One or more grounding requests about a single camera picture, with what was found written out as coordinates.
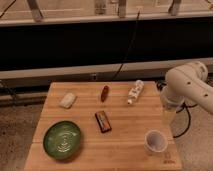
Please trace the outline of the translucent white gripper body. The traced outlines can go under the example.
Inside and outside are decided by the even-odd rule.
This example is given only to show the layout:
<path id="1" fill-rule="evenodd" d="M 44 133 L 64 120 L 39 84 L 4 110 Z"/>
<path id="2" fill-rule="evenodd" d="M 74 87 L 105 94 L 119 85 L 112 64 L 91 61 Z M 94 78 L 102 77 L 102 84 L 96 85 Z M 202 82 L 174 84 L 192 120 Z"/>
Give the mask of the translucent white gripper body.
<path id="1" fill-rule="evenodd" d="M 172 101 L 166 97 L 161 97 L 162 102 L 162 123 L 165 125 L 170 125 L 176 115 L 177 109 L 183 104 L 184 100 Z"/>

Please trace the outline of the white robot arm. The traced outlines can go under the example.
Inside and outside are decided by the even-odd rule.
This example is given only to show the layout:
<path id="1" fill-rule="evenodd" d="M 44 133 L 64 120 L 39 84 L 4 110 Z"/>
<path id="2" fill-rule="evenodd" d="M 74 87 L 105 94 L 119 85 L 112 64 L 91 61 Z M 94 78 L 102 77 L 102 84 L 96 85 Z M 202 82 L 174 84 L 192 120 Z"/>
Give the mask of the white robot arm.
<path id="1" fill-rule="evenodd" d="M 213 115 L 213 87 L 206 83 L 208 69 L 200 61 L 189 62 L 168 70 L 166 85 L 160 92 L 162 123 L 169 125 L 177 109 L 189 99 Z"/>

